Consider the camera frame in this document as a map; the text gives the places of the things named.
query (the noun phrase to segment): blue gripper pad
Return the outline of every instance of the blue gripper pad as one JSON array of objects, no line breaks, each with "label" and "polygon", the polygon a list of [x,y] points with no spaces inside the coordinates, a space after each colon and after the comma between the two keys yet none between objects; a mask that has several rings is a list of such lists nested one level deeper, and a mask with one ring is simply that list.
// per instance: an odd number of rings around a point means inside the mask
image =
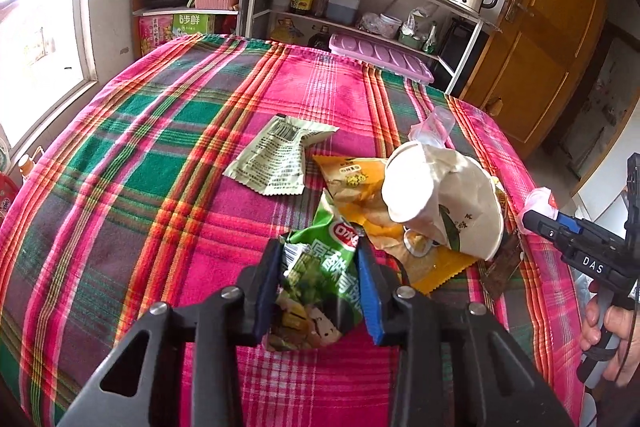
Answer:
[{"label": "blue gripper pad", "polygon": [[360,248],[358,248],[358,278],[360,279],[360,304],[362,305],[364,322],[373,343],[379,346],[383,337],[380,298],[371,276],[366,254],[360,254]]}]

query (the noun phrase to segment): cable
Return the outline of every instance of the cable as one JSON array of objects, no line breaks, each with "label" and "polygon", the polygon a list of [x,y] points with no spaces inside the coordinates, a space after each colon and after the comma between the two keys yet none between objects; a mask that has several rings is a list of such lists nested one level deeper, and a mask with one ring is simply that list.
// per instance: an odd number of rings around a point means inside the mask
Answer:
[{"label": "cable", "polygon": [[[620,367],[618,368],[618,372],[616,373],[616,378],[613,379],[613,387],[615,387],[616,384],[618,383],[618,378],[620,378],[622,369],[623,367],[625,367],[626,357],[629,356],[629,350],[631,349],[631,342],[634,339],[634,329],[636,329],[636,318],[638,317],[638,298],[639,297],[640,297],[640,279],[636,281],[636,298],[634,300],[634,314],[631,317],[631,330],[629,331],[629,338],[626,344],[625,354],[622,357],[622,363],[620,363]],[[591,427],[593,422],[596,421],[597,417],[598,417],[598,412],[596,412],[596,414],[593,415],[593,418],[591,418],[591,421],[587,423],[586,427]]]}]

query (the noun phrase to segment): door handle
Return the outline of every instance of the door handle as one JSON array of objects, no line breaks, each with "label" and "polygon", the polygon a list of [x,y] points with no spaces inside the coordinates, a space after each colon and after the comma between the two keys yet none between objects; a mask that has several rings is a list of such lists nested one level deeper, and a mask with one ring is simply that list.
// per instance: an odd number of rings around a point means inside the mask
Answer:
[{"label": "door handle", "polygon": [[533,17],[533,12],[522,4],[522,0],[510,0],[509,7],[507,8],[507,15],[504,16],[504,19],[507,22],[513,22],[516,19],[517,10],[521,10],[529,17]]}]

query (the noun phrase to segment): chip bag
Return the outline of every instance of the chip bag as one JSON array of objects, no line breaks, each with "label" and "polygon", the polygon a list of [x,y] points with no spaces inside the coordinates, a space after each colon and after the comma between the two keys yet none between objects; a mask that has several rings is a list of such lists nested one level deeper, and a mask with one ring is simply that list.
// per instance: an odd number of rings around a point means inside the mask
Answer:
[{"label": "chip bag", "polygon": [[362,321],[357,246],[358,234],[324,190],[311,226],[286,239],[284,281],[267,349],[328,346]]}]

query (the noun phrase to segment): screw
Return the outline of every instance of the screw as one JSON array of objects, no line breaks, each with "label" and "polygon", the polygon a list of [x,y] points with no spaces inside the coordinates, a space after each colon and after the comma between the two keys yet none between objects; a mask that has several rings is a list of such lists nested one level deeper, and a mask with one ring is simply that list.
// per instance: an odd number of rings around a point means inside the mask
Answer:
[{"label": "screw", "polygon": [[472,315],[484,315],[486,306],[482,302],[471,302],[469,303],[469,311]]},{"label": "screw", "polygon": [[154,302],[151,304],[149,311],[152,315],[162,315],[163,313],[166,313],[168,309],[169,305],[166,302]]},{"label": "screw", "polygon": [[411,286],[398,286],[396,295],[401,299],[410,299],[415,297],[415,290]]},{"label": "screw", "polygon": [[242,290],[238,286],[227,286],[222,288],[220,295],[222,295],[223,299],[237,299],[242,295]]}]

